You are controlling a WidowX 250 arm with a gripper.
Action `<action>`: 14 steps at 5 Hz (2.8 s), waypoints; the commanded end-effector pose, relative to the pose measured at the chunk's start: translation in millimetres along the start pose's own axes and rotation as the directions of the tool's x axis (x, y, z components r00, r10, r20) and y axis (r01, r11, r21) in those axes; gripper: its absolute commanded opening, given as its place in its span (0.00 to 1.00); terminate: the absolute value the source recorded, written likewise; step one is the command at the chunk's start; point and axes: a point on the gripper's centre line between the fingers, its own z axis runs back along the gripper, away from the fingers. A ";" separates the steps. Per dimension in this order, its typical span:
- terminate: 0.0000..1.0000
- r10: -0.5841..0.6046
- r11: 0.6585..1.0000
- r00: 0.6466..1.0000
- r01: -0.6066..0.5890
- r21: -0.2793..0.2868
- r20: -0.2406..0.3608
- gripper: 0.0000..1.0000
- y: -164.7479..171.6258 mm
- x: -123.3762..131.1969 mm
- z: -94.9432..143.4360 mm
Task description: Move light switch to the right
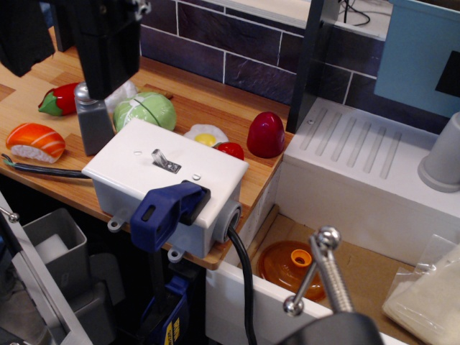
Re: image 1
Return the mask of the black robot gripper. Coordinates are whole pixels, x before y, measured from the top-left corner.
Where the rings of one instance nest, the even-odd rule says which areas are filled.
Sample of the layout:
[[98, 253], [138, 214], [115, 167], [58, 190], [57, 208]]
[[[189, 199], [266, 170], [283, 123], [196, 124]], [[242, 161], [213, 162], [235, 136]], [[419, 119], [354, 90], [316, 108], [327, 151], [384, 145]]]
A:
[[[104, 100], [139, 70], [149, 1], [50, 1], [57, 49], [78, 51], [90, 97]], [[18, 77], [55, 48], [38, 1], [1, 2], [1, 64]]]

